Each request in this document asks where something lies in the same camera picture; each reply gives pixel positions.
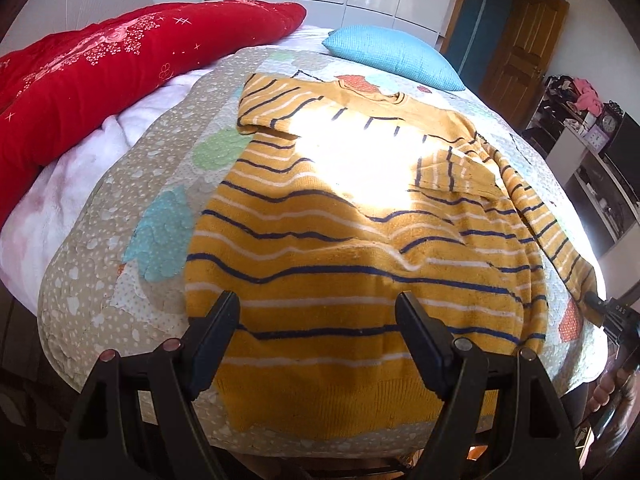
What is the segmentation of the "right hand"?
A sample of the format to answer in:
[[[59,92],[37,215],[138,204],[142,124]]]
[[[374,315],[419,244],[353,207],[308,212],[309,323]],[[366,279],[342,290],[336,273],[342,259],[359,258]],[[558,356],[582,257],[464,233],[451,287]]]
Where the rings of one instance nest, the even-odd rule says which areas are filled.
[[[604,373],[587,401],[585,419],[593,437],[600,440],[609,434],[626,434],[634,402],[636,373],[620,368]]]

